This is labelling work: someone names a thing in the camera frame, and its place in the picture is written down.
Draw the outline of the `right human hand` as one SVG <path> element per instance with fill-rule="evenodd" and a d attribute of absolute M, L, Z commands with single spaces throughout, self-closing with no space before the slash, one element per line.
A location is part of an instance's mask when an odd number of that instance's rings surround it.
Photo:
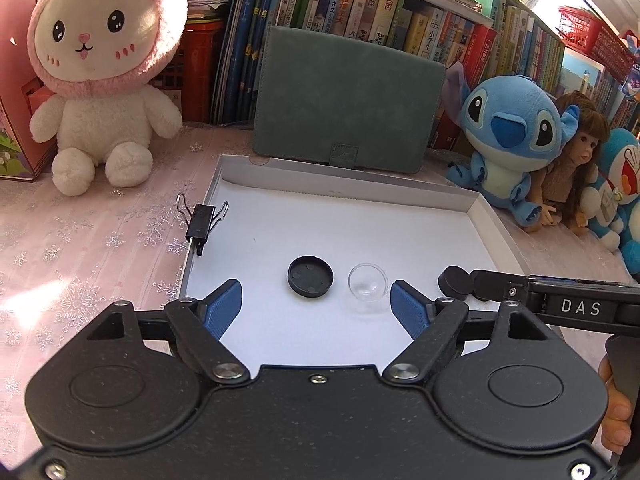
<path fill-rule="evenodd" d="M 629 419 L 632 415 L 631 403 L 615 387 L 608 356 L 605 356 L 600 362 L 599 376 L 608 390 L 608 410 L 601 424 L 601 443 L 612 453 L 620 455 L 631 439 L 629 426 Z"/>

